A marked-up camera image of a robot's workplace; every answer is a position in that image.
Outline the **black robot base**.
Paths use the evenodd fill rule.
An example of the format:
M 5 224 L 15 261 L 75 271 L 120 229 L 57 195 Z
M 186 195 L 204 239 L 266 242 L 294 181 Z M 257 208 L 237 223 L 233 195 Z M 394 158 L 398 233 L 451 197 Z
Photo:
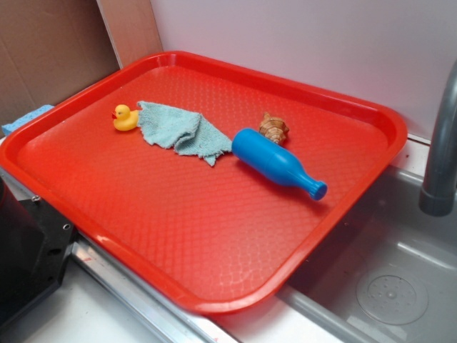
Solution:
M 18 200 L 1 181 L 1 330 L 62 284 L 76 228 L 44 200 Z

